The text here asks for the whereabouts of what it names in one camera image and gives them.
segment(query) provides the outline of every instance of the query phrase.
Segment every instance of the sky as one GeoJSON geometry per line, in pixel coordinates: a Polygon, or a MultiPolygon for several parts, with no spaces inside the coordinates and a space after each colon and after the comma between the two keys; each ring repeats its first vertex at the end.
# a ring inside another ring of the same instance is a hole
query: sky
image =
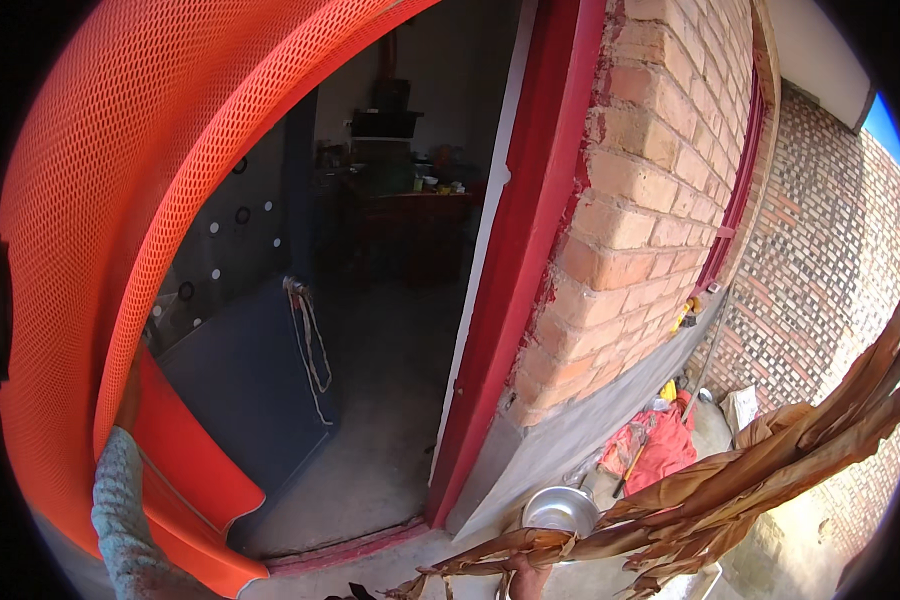
{"type": "Polygon", "coordinates": [[[894,120],[887,110],[887,104],[883,102],[880,94],[873,100],[873,107],[864,121],[864,129],[876,138],[876,141],[887,149],[887,152],[900,165],[900,136],[894,120]]]}

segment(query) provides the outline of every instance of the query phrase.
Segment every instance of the black circle decoration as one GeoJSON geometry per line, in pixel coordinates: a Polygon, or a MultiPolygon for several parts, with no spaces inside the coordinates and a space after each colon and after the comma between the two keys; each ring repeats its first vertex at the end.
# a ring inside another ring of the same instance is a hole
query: black circle decoration
{"type": "Polygon", "coordinates": [[[246,225],[247,222],[251,220],[251,210],[246,206],[237,208],[237,214],[234,216],[234,220],[237,222],[237,225],[246,225]]]}
{"type": "Polygon", "coordinates": [[[237,163],[237,166],[233,167],[233,170],[230,171],[230,173],[233,173],[234,175],[242,175],[242,174],[244,174],[244,171],[246,171],[246,170],[247,170],[247,157],[244,156],[243,158],[240,159],[240,162],[237,163]]]}
{"type": "Polygon", "coordinates": [[[180,284],[179,289],[176,290],[177,297],[180,298],[184,303],[190,301],[190,299],[197,293],[197,288],[194,287],[194,284],[190,281],[184,281],[180,284]]]}

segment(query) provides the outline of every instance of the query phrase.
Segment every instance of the orange mesh chair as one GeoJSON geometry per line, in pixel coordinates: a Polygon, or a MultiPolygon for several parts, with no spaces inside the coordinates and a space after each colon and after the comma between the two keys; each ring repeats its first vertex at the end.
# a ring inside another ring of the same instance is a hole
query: orange mesh chair
{"type": "MultiPolygon", "coordinates": [[[[13,278],[3,438],[24,496],[97,556],[91,489],[133,350],[203,202],[276,120],[437,0],[103,0],[49,73],[0,200],[13,278]]],[[[168,557],[218,594],[266,577],[225,544],[263,499],[149,356],[134,434],[168,557]]]]}

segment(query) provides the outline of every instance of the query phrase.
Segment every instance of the hand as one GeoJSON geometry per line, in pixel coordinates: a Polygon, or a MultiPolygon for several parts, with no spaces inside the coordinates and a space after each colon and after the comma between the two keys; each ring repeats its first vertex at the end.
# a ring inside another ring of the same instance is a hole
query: hand
{"type": "Polygon", "coordinates": [[[554,566],[533,566],[526,554],[517,552],[504,561],[504,568],[514,571],[509,587],[510,600],[540,600],[543,585],[547,583],[554,566]]]}
{"type": "Polygon", "coordinates": [[[120,407],[117,409],[117,415],[113,418],[113,425],[127,433],[133,432],[133,424],[137,421],[137,411],[140,408],[140,357],[145,352],[147,352],[147,346],[141,339],[133,353],[130,372],[126,375],[126,385],[123,386],[120,407]]]}

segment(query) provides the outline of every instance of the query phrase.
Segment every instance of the door threshold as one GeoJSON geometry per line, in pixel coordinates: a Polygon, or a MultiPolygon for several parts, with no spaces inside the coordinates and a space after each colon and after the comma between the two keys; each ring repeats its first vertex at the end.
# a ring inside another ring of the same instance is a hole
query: door threshold
{"type": "Polygon", "coordinates": [[[387,527],[372,534],[361,535],[347,541],[308,550],[298,554],[261,560],[270,577],[300,575],[307,571],[328,569],[349,563],[380,550],[398,546],[430,531],[422,515],[405,523],[387,527]]]}

